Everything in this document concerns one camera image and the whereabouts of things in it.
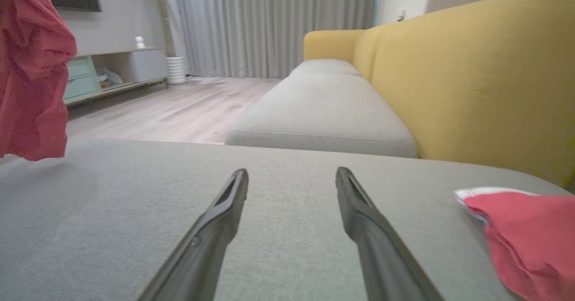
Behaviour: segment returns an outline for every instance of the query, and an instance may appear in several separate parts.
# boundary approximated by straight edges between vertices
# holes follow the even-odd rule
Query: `mint green drawer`
[[[68,78],[77,78],[79,76],[90,74],[90,62],[88,58],[73,59],[68,63]]]
[[[94,88],[94,80],[91,76],[72,79],[68,81],[68,85],[66,86],[64,100],[93,92],[96,92],[96,89]]]

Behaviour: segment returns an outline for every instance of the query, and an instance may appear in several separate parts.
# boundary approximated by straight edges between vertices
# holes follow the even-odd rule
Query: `light wood flooring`
[[[94,138],[223,143],[236,119],[280,79],[193,78],[70,109],[70,142]]]

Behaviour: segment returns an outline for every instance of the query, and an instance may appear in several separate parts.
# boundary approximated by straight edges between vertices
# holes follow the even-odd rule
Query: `curtain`
[[[195,76],[281,78],[309,31],[373,26],[376,0],[179,0]]]

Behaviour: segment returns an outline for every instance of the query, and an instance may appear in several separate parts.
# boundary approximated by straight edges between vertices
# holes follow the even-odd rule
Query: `white vase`
[[[168,64],[168,84],[184,84],[186,72],[183,68],[183,57],[166,58]]]

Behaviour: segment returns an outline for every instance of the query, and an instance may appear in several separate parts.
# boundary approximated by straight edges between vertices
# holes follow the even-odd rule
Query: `red garment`
[[[521,192],[463,200],[487,220],[499,279],[526,301],[575,301],[575,197]]]
[[[62,157],[76,40],[51,0],[0,0],[0,157]]]

